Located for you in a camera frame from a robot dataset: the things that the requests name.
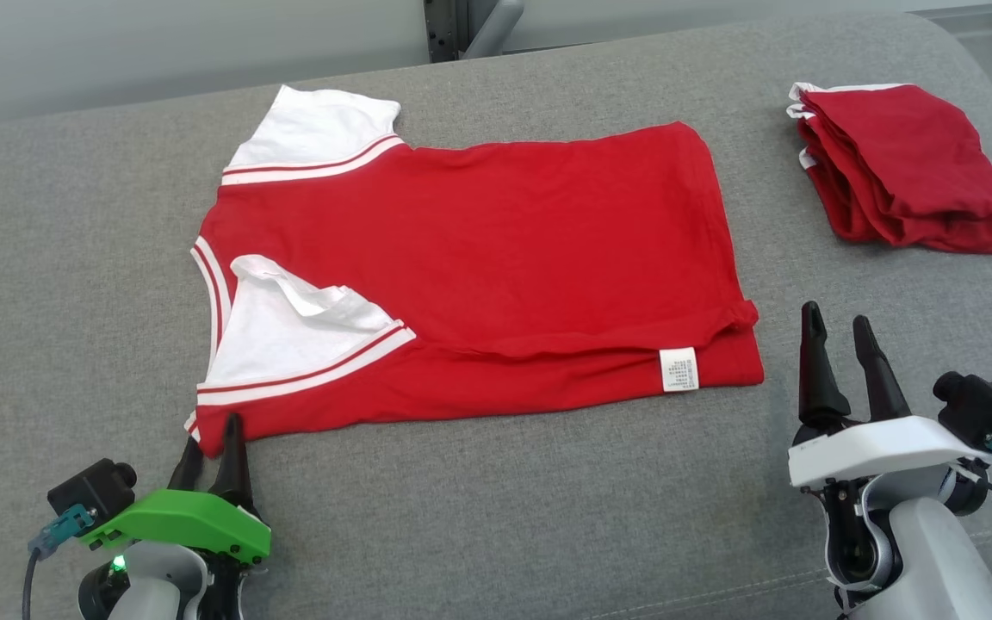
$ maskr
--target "gray table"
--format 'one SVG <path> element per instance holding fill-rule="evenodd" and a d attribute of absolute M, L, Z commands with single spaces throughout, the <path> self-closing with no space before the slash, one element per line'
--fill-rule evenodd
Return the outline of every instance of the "gray table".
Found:
<path fill-rule="evenodd" d="M 992 87 L 905 15 L 824 16 L 298 84 L 403 103 L 414 146 L 568 140 L 669 121 L 716 158 L 741 286 L 759 307 L 759 387 L 251 446 L 275 531 L 252 619 L 835 615 L 822 514 L 787 482 L 798 311 L 822 303 L 843 391 L 871 316 L 910 405 L 934 378 L 992 377 L 992 257 L 849 246 L 831 234 L 784 116 L 792 82 L 913 82 L 962 107 L 992 158 Z M 0 126 L 0 617 L 19 608 L 44 491 L 100 456 L 165 483 L 208 353 L 189 245 L 220 170 L 275 87 Z M 467 201 L 468 196 L 446 196 Z M 992 501 L 964 520 L 992 566 Z M 102 561 L 36 574 L 34 619 L 71 617 Z"/>

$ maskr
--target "green plastic part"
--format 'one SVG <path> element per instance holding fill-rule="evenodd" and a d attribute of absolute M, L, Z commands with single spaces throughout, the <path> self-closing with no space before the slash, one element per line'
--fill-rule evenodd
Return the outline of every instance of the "green plastic part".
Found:
<path fill-rule="evenodd" d="M 245 564 L 270 555 L 270 527 L 217 495 L 198 491 L 152 491 L 79 537 L 85 545 L 103 546 L 129 538 L 205 549 Z"/>

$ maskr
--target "white care label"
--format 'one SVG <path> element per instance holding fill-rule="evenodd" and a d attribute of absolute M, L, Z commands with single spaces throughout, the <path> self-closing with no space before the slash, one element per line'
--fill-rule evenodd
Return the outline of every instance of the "white care label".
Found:
<path fill-rule="evenodd" d="M 699 389 L 696 350 L 691 346 L 685 349 L 661 349 L 660 378 L 665 382 L 665 392 Z"/>

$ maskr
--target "white wall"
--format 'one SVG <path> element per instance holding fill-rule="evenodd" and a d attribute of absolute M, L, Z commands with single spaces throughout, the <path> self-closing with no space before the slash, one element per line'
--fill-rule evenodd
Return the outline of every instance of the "white wall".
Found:
<path fill-rule="evenodd" d="M 975 3 L 987 0 L 962 0 Z M 960 0 L 526 0 L 511 50 Z M 0 118 L 423 64 L 421 0 L 0 0 Z"/>

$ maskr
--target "folded red garment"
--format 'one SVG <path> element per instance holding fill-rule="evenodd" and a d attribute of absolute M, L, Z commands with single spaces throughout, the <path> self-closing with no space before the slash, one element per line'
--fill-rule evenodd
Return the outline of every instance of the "folded red garment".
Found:
<path fill-rule="evenodd" d="M 908 84 L 796 83 L 790 97 L 840 237 L 992 254 L 992 165 L 962 110 Z"/>

